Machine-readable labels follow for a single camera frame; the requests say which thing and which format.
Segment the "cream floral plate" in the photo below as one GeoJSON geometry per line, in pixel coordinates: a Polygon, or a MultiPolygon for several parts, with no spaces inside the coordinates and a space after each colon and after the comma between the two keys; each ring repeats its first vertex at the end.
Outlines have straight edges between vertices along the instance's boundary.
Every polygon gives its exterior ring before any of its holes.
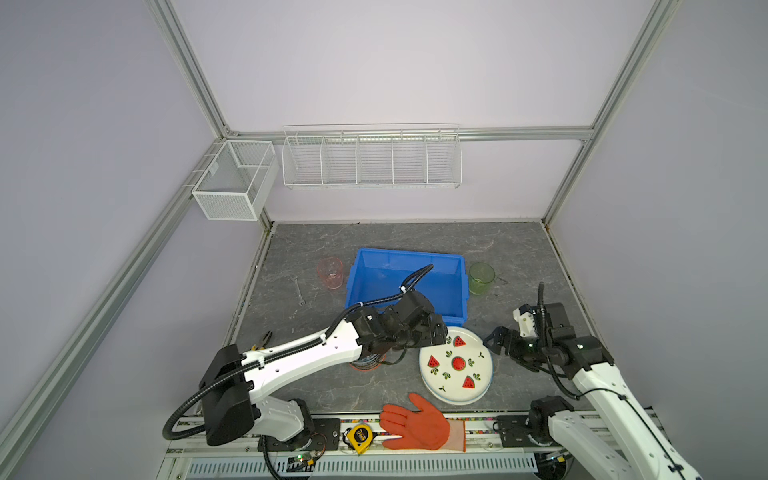
{"type": "Polygon", "coordinates": [[[428,371],[422,376],[428,391],[444,403],[465,406],[480,400],[490,387],[490,377],[479,374],[450,374],[428,371]]]}

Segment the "white watermelon pattern plate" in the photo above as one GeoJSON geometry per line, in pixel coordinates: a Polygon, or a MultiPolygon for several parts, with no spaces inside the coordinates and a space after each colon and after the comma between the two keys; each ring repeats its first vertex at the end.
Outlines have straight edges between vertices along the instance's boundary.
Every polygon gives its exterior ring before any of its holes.
{"type": "Polygon", "coordinates": [[[421,377],[428,371],[450,374],[479,374],[493,379],[493,360],[490,351],[475,333],[461,327],[449,327],[445,345],[423,348],[419,352],[418,366],[421,377]]]}

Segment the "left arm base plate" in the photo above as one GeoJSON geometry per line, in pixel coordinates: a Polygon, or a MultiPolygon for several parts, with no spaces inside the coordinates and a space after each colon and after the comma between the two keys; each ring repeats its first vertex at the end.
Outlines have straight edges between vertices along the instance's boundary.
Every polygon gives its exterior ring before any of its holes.
{"type": "Polygon", "coordinates": [[[282,442],[273,437],[260,439],[258,451],[263,452],[267,446],[269,453],[291,451],[336,451],[341,441],[340,418],[313,418],[313,428],[300,432],[296,438],[282,442]]]}

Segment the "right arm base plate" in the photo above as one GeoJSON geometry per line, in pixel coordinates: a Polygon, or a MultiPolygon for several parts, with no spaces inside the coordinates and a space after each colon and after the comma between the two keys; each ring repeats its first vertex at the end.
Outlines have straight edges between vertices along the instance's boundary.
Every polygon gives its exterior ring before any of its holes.
{"type": "Polygon", "coordinates": [[[498,434],[503,448],[537,447],[527,415],[499,415],[492,429],[498,434]]]}

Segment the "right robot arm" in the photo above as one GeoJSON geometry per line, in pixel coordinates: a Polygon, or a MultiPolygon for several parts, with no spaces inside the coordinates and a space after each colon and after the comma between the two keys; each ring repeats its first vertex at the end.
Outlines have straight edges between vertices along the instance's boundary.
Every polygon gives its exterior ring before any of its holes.
{"type": "Polygon", "coordinates": [[[557,445],[595,479],[697,479],[627,386],[615,359],[593,335],[580,335],[560,303],[513,312],[511,327],[483,341],[492,353],[548,374],[558,394],[530,404],[524,430],[540,446],[557,445]]]}

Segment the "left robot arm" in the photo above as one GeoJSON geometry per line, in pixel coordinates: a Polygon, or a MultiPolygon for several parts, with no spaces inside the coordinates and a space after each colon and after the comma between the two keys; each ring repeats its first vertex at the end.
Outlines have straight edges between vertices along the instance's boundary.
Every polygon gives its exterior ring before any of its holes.
{"type": "Polygon", "coordinates": [[[396,294],[357,302],[324,330],[279,346],[241,352],[221,348],[198,390],[166,420],[162,436],[178,441],[203,434],[221,446],[248,434],[289,448],[307,445],[316,432],[305,401],[280,400],[274,392],[316,372],[339,365],[357,368],[387,364],[387,354],[444,344],[447,325],[417,284],[432,271],[409,274],[396,294]]]}

